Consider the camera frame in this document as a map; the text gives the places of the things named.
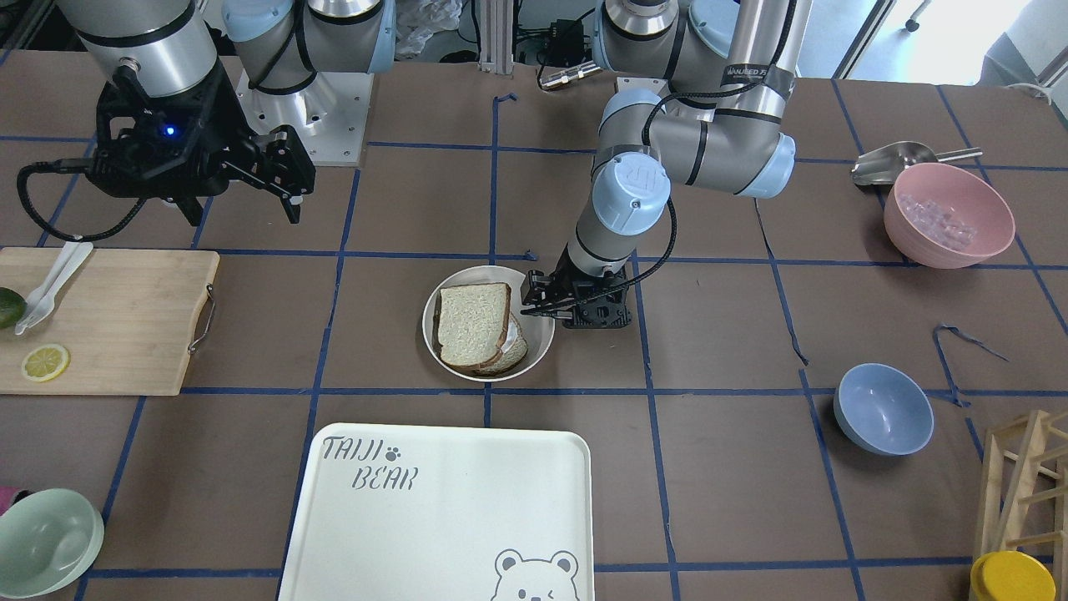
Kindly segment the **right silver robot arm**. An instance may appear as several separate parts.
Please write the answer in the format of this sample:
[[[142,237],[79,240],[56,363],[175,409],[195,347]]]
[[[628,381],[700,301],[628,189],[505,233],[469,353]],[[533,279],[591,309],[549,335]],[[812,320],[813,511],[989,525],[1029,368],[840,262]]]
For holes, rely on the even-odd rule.
[[[225,33],[247,77],[229,79],[194,1],[61,1],[107,83],[90,159],[54,161],[110,197],[158,199],[201,224],[201,197],[232,181],[278,197],[290,224],[315,187],[305,140],[339,123],[325,73],[393,64],[393,1],[225,1]]]

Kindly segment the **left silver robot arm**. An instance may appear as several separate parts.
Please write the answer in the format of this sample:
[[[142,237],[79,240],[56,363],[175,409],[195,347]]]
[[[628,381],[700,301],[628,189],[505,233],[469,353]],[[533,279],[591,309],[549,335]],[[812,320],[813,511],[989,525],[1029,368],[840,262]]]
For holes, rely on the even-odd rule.
[[[713,1],[600,1],[592,56],[606,72],[664,82],[626,88],[598,126],[587,202],[553,273],[532,270],[522,314],[574,330],[631,320],[628,273],[643,236],[668,215],[675,184],[774,197],[796,159],[782,132],[796,86],[808,1],[739,1],[727,23]]]

